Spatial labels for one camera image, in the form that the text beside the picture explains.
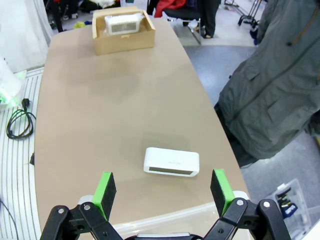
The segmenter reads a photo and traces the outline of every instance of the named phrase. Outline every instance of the beige table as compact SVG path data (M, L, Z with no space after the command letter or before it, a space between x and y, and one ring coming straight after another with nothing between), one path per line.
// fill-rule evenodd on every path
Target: beige table
M73 208L113 172L112 224L213 201L214 168L247 191L212 103L169 23L153 20L155 47L96 56L90 27L56 35L41 83L35 133L40 224ZM195 177L145 173L146 148L197 152Z

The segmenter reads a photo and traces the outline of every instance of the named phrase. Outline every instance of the open cardboard box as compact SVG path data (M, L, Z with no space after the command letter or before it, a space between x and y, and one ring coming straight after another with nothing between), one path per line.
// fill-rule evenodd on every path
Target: open cardboard box
M139 32L119 35L105 35L105 16L117 16L142 13ZM96 10L92 19L92 36L95 54L109 54L134 49L152 48L155 45L156 29L146 11L131 7L115 7Z

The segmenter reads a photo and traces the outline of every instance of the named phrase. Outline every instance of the white device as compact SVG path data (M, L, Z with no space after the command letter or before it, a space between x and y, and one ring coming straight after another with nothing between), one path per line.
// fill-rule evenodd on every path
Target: white device
M141 13L118 15L118 16L105 16L105 24L107 32L110 35L118 34L133 34L139 32Z
M199 154L157 147L145 151L143 170L147 173L193 177L199 173Z

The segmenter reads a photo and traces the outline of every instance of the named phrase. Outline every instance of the white cloth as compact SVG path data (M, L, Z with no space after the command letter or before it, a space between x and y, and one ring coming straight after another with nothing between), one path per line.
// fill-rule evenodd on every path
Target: white cloth
M52 37L42 0L0 0L0 53L14 73L44 65Z

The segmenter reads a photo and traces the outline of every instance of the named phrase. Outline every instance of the chair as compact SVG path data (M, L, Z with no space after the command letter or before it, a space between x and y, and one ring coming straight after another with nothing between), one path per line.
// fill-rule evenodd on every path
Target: chair
M197 10L184 6L181 8L176 8L176 9L171 9L171 8L165 8L164 13L167 15L167 20L169 22L173 22L174 19L181 19L183 20L183 26L188 26L189 30L191 31L192 35L196 39L196 41L201 45L201 14ZM196 20L197 21L197 26L199 27L199 33L196 32L193 28L189 26L188 23Z

